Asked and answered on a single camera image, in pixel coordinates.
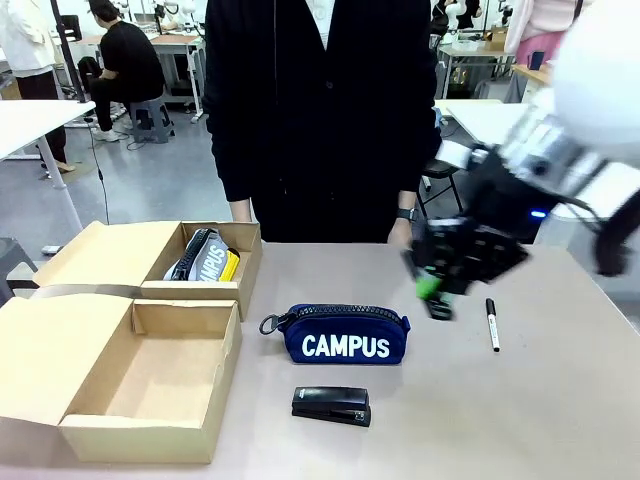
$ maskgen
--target marker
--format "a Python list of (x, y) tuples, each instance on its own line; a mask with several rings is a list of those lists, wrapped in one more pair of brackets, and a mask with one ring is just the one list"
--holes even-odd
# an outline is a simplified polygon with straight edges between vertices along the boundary
[(496, 325), (496, 304), (487, 298), (487, 320), (489, 320), (489, 333), (491, 334), (491, 344), (493, 351), (500, 351), (500, 340), (498, 340), (498, 326)]

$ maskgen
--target black stapler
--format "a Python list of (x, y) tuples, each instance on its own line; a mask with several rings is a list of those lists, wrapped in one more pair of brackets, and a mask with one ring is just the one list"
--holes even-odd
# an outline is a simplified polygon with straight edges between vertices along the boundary
[(297, 387), (291, 402), (295, 417), (368, 427), (369, 393), (364, 388)]

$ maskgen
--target white sneaker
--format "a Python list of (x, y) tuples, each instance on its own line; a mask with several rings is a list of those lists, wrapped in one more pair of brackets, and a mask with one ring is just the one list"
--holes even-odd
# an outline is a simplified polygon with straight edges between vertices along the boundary
[(129, 115), (125, 115), (124, 117), (122, 117), (120, 125), (122, 125), (122, 128), (124, 128), (125, 130), (133, 130), (133, 122), (131, 121), (131, 117), (129, 117)]
[(120, 136), (113, 130), (103, 132), (99, 128), (92, 128), (91, 131), (93, 132), (94, 140), (100, 140), (103, 142), (117, 142), (120, 140)]

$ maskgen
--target navy blue pencil case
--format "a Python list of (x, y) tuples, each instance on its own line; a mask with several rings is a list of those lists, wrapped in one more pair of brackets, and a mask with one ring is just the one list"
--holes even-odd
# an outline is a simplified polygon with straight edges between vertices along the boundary
[(276, 330), (296, 363), (395, 365), (404, 357), (411, 326), (388, 308), (303, 304), (260, 324), (263, 335)]

